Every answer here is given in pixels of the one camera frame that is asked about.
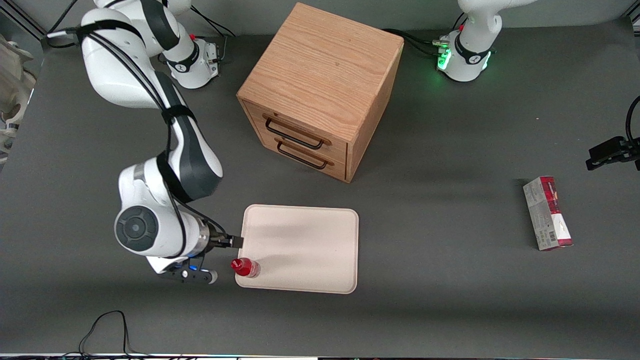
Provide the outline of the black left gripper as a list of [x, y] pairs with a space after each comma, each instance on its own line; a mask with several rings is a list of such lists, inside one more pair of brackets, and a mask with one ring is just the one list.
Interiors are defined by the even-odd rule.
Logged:
[[625, 139], [615, 136], [589, 150], [590, 158], [586, 161], [588, 171], [594, 171], [602, 166], [615, 163], [633, 162], [640, 171], [640, 137]]

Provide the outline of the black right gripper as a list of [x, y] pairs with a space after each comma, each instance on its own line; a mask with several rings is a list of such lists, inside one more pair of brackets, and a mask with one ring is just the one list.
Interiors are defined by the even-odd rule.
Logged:
[[214, 248], [243, 248], [244, 237], [239, 235], [212, 234], [208, 239], [208, 250]]

